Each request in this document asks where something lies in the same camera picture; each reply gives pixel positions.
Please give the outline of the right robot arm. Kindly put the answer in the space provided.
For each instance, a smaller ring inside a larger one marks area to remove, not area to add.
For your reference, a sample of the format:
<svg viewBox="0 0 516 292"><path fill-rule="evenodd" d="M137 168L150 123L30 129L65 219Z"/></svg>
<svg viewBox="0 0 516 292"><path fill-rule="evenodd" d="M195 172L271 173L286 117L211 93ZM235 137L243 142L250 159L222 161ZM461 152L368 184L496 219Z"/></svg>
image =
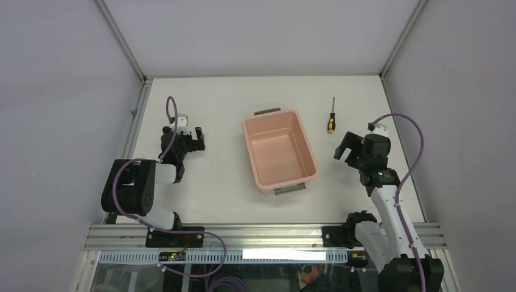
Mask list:
<svg viewBox="0 0 516 292"><path fill-rule="evenodd" d="M334 159L341 159L347 149L350 153L345 162L358 170L360 183L380 217L365 210L350 213L343 224L322 227L323 245L364 247L377 269L379 291L439 291L444 266L440 259L432 258L404 214L401 180L388 167L389 137L347 132Z"/></svg>

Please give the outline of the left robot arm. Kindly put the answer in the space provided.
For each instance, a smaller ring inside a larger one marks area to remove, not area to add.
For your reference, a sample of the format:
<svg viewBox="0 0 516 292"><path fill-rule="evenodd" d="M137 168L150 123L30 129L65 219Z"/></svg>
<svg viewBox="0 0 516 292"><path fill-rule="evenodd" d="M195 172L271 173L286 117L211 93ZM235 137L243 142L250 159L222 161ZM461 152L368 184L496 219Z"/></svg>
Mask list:
<svg viewBox="0 0 516 292"><path fill-rule="evenodd" d="M147 248L201 248L204 227L184 227L180 216L155 202L155 185L178 184L184 172L188 153L203 151L206 146L200 127L194 132L176 134L165 126L161 136L162 163L153 159L116 159L101 195L101 207L114 215L128 215L150 224Z"/></svg>

